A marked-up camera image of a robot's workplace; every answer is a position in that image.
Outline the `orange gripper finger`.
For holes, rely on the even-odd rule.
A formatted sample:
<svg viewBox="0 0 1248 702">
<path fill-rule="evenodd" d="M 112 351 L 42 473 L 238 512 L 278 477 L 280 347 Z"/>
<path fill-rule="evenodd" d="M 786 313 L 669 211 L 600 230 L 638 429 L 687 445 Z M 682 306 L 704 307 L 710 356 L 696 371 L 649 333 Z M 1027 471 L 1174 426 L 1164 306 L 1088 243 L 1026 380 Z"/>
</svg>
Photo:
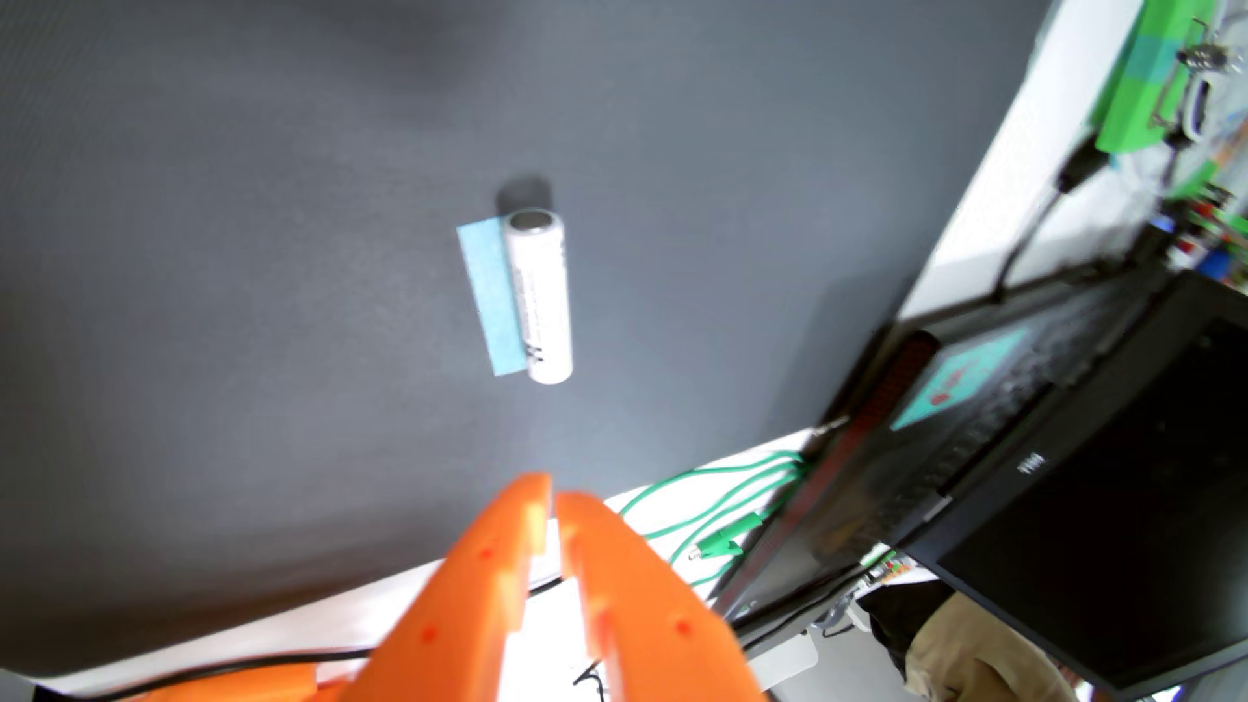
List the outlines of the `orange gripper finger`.
<svg viewBox="0 0 1248 702">
<path fill-rule="evenodd" d="M 624 518 L 584 492 L 555 496 L 563 576 L 612 701 L 764 701 L 739 641 Z"/>
<path fill-rule="evenodd" d="M 552 478 L 523 473 L 475 517 L 339 701 L 495 701 L 544 550 Z"/>
</svg>

